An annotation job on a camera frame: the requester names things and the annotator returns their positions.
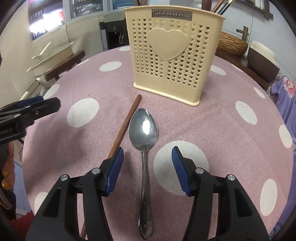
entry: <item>metal spoon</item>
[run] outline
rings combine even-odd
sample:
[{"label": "metal spoon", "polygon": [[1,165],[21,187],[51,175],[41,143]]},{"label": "metal spoon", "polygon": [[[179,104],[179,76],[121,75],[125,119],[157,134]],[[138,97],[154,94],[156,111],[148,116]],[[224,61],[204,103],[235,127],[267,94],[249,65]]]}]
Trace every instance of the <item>metal spoon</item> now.
[{"label": "metal spoon", "polygon": [[129,125],[129,138],[142,153],[142,199],[139,229],[143,239],[149,239],[153,232],[153,217],[150,204],[150,179],[148,173],[148,151],[156,144],[158,130],[153,117],[146,109],[138,109]]}]

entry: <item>red rug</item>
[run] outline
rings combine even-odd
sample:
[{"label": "red rug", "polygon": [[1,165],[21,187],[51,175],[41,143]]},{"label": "red rug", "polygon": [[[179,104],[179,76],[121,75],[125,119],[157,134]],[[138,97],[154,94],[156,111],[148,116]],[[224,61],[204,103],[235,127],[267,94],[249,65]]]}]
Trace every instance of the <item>red rug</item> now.
[{"label": "red rug", "polygon": [[9,221],[13,228],[18,232],[18,234],[23,238],[26,239],[27,232],[31,226],[31,223],[34,219],[33,212],[29,212],[25,216],[22,216],[19,219]]}]

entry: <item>wooden chair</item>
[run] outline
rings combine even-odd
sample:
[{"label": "wooden chair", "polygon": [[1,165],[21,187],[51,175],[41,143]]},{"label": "wooden chair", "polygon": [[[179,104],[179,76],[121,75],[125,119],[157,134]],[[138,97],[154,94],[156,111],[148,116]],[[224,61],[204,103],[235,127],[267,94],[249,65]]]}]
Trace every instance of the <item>wooden chair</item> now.
[{"label": "wooden chair", "polygon": [[59,79],[59,74],[72,69],[75,64],[81,63],[81,59],[85,57],[84,50],[78,51],[76,54],[72,55],[68,59],[61,62],[59,65],[53,67],[52,69],[48,70],[44,74],[44,78],[46,81],[50,81],[51,79],[55,78],[57,81]]}]

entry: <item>polka dot tablecloth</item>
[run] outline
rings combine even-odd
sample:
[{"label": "polka dot tablecloth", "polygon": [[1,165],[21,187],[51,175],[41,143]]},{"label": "polka dot tablecloth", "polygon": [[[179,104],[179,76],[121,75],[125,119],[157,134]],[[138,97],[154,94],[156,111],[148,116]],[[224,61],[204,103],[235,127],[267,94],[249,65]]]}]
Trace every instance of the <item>polka dot tablecloth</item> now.
[{"label": "polka dot tablecloth", "polygon": [[[137,94],[154,117],[159,138],[148,154],[154,233],[151,240],[182,240],[193,203],[182,192],[172,160],[184,157],[212,175],[234,174],[270,232],[287,201],[293,169],[292,139],[274,103],[246,73],[214,58],[200,104],[191,107],[133,87],[129,47],[103,52],[64,74],[45,98],[61,100],[59,112],[28,128],[23,175],[34,213],[62,174],[81,176],[99,167]],[[142,240],[137,226],[141,200],[141,154],[128,133],[114,192],[103,199],[114,241]],[[214,196],[210,237],[215,236]],[[79,227],[83,224],[78,196]]]}]

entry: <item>white plastic container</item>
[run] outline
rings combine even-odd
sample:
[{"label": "white plastic container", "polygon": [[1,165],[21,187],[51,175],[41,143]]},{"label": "white plastic container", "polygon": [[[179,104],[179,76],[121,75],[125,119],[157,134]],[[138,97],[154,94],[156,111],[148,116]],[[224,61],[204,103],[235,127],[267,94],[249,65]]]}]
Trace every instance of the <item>white plastic container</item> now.
[{"label": "white plastic container", "polygon": [[197,106],[224,17],[190,7],[125,9],[134,87]]},{"label": "white plastic container", "polygon": [[46,48],[45,48],[40,55],[33,57],[33,58],[37,58],[38,62],[33,64],[27,70],[27,72],[30,70],[33,70],[35,77],[40,77],[46,71],[50,70],[51,68],[55,67],[62,61],[72,56],[73,55],[72,45],[74,43],[75,42],[66,44],[64,46],[58,47],[51,51],[46,51]]}]

